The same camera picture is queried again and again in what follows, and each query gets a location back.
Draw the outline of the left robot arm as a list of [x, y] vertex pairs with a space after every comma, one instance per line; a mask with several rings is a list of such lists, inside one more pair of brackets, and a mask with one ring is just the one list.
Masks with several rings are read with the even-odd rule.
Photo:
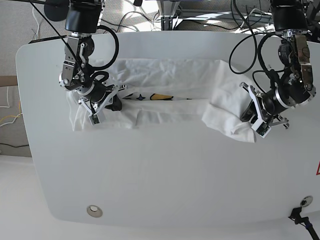
[[[256, 39], [247, 19], [247, 25], [253, 37], [254, 62], [259, 62], [261, 69], [270, 81], [270, 90], [242, 82], [251, 98], [247, 109], [240, 116], [242, 122], [251, 124], [251, 128], [265, 137], [272, 126], [283, 125], [288, 128], [289, 121], [281, 113], [297, 105], [307, 104], [316, 95], [313, 83], [313, 69], [310, 62], [310, 49], [307, 44], [308, 21], [301, 0], [272, 0], [270, 10], [274, 31], [266, 33], [260, 41]], [[281, 44], [278, 57], [283, 64], [282, 70], [267, 69], [262, 57], [262, 48], [267, 39], [279, 37]]]

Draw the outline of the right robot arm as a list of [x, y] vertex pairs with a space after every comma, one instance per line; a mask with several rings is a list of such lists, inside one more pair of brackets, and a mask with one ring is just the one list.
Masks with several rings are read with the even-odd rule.
[[[79, 103], [84, 105], [90, 118], [98, 123], [98, 113], [103, 109], [114, 112], [122, 110], [122, 102], [117, 96], [122, 86], [108, 83], [110, 77], [106, 71], [111, 67], [119, 54], [120, 44], [115, 32], [101, 25], [105, 1], [71, 0], [66, 16], [65, 29], [70, 32], [65, 43], [65, 58], [59, 85], [66, 91], [76, 92]], [[111, 60], [102, 66], [92, 66], [89, 57], [95, 50], [92, 35], [97, 30], [110, 33], [115, 43]]]

